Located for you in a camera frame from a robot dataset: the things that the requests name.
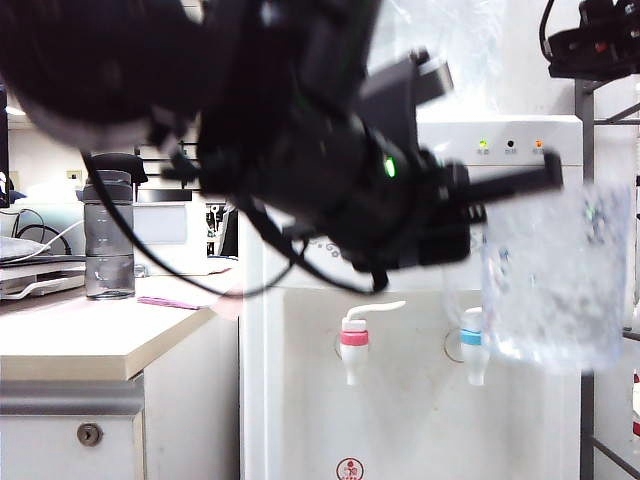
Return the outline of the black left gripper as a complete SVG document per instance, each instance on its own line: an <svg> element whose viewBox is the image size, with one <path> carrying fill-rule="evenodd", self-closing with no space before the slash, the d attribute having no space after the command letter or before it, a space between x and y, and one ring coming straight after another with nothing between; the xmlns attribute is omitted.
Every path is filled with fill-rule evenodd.
<svg viewBox="0 0 640 480"><path fill-rule="evenodd" d="M485 209L472 205L563 187L561 158L553 151L543 155L542 166L471 183L469 170L463 163L442 164L431 151L422 148L414 154L417 162L412 194L414 266L457 263L470 256L471 227L486 220Z"/></svg>

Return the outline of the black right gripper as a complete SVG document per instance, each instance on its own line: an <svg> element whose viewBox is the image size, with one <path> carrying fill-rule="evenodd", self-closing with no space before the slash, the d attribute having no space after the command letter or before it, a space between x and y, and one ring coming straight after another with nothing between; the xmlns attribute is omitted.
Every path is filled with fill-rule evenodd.
<svg viewBox="0 0 640 480"><path fill-rule="evenodd" d="M639 73L639 3L581 1L579 25L547 38L553 78L613 81Z"/></svg>

